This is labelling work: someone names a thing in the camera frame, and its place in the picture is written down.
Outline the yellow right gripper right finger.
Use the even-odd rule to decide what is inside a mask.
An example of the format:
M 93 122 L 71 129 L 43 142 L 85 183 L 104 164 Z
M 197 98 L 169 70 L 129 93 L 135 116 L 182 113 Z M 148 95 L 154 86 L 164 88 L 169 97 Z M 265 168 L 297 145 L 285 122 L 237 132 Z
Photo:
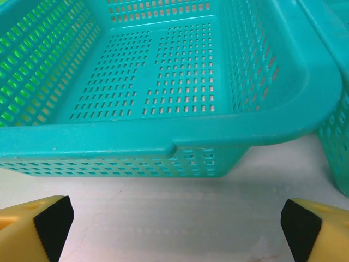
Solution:
M 349 262 L 349 210 L 293 198 L 280 223 L 295 262 Z

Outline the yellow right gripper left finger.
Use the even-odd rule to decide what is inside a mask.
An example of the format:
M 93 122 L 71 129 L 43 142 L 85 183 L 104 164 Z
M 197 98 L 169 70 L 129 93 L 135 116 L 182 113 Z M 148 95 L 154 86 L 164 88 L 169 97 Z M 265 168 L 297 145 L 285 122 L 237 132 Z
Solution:
M 73 220 L 63 195 L 0 209 L 0 262 L 59 262 Z

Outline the teal perforated plastic basket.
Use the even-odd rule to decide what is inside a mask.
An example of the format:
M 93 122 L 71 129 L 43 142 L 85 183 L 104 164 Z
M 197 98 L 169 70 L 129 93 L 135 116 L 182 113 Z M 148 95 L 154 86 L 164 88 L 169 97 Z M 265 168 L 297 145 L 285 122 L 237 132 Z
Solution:
M 318 130 L 337 188 L 349 198 L 349 0 L 298 0 L 342 76 L 336 109 Z
M 39 0 L 0 0 L 0 27 Z M 0 169 L 221 177 L 315 131 L 342 77 L 298 0 L 83 0 L 100 31 L 58 110 L 0 127 Z

